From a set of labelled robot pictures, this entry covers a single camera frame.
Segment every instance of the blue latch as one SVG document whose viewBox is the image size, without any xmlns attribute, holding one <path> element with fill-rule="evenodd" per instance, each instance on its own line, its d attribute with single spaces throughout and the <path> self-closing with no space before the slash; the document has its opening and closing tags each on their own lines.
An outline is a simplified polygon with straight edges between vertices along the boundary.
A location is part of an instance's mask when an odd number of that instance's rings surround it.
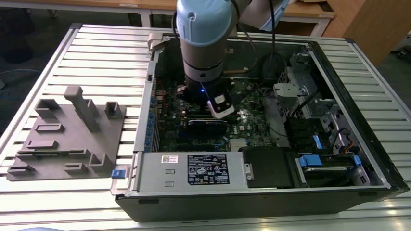
<svg viewBox="0 0 411 231">
<path fill-rule="evenodd" d="M 297 158 L 301 167 L 321 166 L 323 162 L 319 155 L 303 155 Z"/>
<path fill-rule="evenodd" d="M 149 127 L 149 128 L 152 128 L 153 127 L 153 121 L 152 120 L 148 120 L 148 122 L 147 122 L 147 126 Z"/>
<path fill-rule="evenodd" d="M 152 103 L 153 106 L 156 105 L 156 99 L 155 98 L 151 99 L 151 103 Z"/>
<path fill-rule="evenodd" d="M 357 155 L 353 156 L 353 163 L 356 166 L 360 166 L 360 157 Z"/>
<path fill-rule="evenodd" d="M 313 135 L 312 137 L 313 137 L 313 141 L 315 141 L 315 144 L 316 144 L 316 148 L 323 149 L 323 145 L 321 145 L 319 136 Z"/>
<path fill-rule="evenodd" d="M 112 170 L 111 179 L 125 179 L 125 170 Z"/>
</svg>

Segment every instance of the power supply label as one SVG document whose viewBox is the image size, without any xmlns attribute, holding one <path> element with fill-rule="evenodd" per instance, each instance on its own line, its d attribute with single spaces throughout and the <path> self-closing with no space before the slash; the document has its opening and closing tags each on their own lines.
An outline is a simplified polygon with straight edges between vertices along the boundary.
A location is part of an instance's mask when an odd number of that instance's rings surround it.
<svg viewBox="0 0 411 231">
<path fill-rule="evenodd" d="M 188 184 L 229 184 L 227 155 L 188 155 Z"/>
</svg>

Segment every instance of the floor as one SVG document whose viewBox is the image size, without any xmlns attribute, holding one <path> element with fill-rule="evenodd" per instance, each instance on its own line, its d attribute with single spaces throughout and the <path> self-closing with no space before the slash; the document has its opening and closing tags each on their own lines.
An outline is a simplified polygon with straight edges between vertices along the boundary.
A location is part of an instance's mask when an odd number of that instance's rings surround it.
<svg viewBox="0 0 411 231">
<path fill-rule="evenodd" d="M 116 26 L 129 26 L 131 23 L 135 26 L 140 24 L 139 17 L 124 13 L 58 11 L 57 18 L 52 19 L 45 10 L 32 10 L 30 18 L 36 30 L 26 36 L 26 41 L 34 52 L 33 57 L 21 64 L 9 64 L 0 58 L 0 72 L 13 69 L 41 71 L 72 23 Z M 155 17 L 153 25 L 169 27 L 169 17 Z M 379 71 L 407 106 L 411 107 L 411 63 L 391 54 L 379 66 Z M 5 87 L 0 89 L 0 135 L 16 114 L 37 76 L 38 74 L 34 72 L 10 72 L 0 75 L 0 80 L 5 83 Z"/>
</svg>

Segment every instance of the metal table surface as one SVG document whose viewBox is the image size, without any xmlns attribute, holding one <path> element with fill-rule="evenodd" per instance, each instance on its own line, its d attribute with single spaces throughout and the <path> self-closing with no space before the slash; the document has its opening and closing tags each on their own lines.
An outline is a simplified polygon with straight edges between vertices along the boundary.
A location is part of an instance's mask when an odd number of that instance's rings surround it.
<svg viewBox="0 0 411 231">
<path fill-rule="evenodd" d="M 169 32 L 159 28 L 96 25 L 69 29 L 0 139 L 0 230 L 30 227 L 62 230 L 411 230 L 409 192 L 383 202 L 364 203 L 335 215 L 136 223 L 111 195 L 111 178 L 26 182 L 5 179 L 36 119 L 36 102 L 40 98 L 53 98 L 58 103 L 68 103 L 62 97 L 66 85 L 81 85 L 84 95 L 95 104 L 117 101 L 127 105 L 116 163 L 131 163 L 148 66 L 147 38 L 152 31 Z M 356 45 L 339 38 L 280 35 L 277 38 L 317 41 L 411 187 L 411 112 Z"/>
</svg>

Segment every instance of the cable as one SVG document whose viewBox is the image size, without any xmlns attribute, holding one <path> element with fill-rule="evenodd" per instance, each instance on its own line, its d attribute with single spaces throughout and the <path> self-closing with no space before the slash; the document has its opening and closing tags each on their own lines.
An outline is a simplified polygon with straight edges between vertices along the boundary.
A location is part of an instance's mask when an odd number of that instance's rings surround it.
<svg viewBox="0 0 411 231">
<path fill-rule="evenodd" d="M 304 100 L 304 102 L 296 107 L 296 109 L 293 110 L 293 112 L 291 113 L 291 117 L 293 117 L 295 113 L 307 105 L 307 103 L 309 103 L 309 101 L 313 99 L 313 97 L 316 96 L 316 94 L 320 92 L 319 89 L 316 89 L 316 91 L 307 97 L 307 99 Z"/>
<path fill-rule="evenodd" d="M 256 60 L 257 59 L 257 55 L 256 55 L 257 54 L 257 52 L 256 52 L 257 50 L 256 50 L 255 43 L 252 42 L 252 39 L 251 39 L 251 37 L 248 35 L 248 32 L 245 31 L 243 26 L 240 24 L 237 24 L 237 26 L 239 26 L 240 30 L 244 32 L 245 37 L 248 38 L 248 41 L 249 41 L 249 44 L 251 44 L 251 47 L 252 47 L 253 56 L 255 56 L 255 62 L 252 63 L 252 66 L 251 66 L 251 68 L 248 68 L 248 70 L 224 71 L 225 75 L 245 74 L 245 73 L 251 72 L 255 69 L 256 65 L 257 65 L 257 60 Z"/>
<path fill-rule="evenodd" d="M 285 135 L 283 135 L 283 134 L 280 134 L 271 126 L 269 126 L 269 124 L 267 124 L 267 126 L 268 126 L 268 128 L 269 128 L 269 130 L 276 134 L 276 135 L 279 135 L 279 136 L 283 136 L 283 137 L 287 137 L 288 138 L 288 136 L 285 136 Z"/>
<path fill-rule="evenodd" d="M 41 72 L 38 72 L 38 71 L 36 71 L 36 70 L 30 70 L 30 69 L 16 69 L 16 70 L 2 71 L 2 72 L 0 73 L 0 75 L 2 75 L 2 74 L 5 74 L 5 73 L 9 73 L 9 72 L 25 72 L 25 71 L 28 71 L 28 72 L 36 72 L 36 73 L 41 74 Z"/>
<path fill-rule="evenodd" d="M 332 153 L 332 150 L 333 150 L 333 146 L 335 146 L 335 142 L 336 142 L 336 139 L 339 138 L 339 134 L 343 132 L 343 131 L 349 131 L 347 128 L 340 128 L 337 131 L 336 131 L 336 134 L 335 134 L 335 137 L 332 139 L 332 142 L 331 142 L 331 146 L 329 146 L 329 149 L 327 151 L 327 153 Z"/>
<path fill-rule="evenodd" d="M 180 37 L 179 37 L 177 32 L 176 32 L 176 27 L 177 27 L 176 20 L 177 20 L 177 11 L 175 11 L 173 14 L 172 14 L 171 28 L 172 28 L 172 33 L 173 33 L 175 38 L 179 39 Z"/>
<path fill-rule="evenodd" d="M 272 0 L 268 0 L 269 3 L 269 11 L 271 11 L 271 39 L 272 39 L 272 53 L 271 53 L 271 58 L 269 58 L 269 65 L 272 64 L 273 61 L 273 54 L 275 54 L 275 15 L 273 15 L 273 4 Z"/>
<path fill-rule="evenodd" d="M 345 138 L 347 138 L 347 140 L 349 141 L 349 144 L 344 147 L 344 149 L 343 149 L 343 151 L 341 151 L 340 154 L 347 154 L 349 148 L 352 148 L 352 146 L 353 146 L 353 141 L 352 141 L 352 139 L 348 137 L 348 135 L 345 136 Z"/>
</svg>

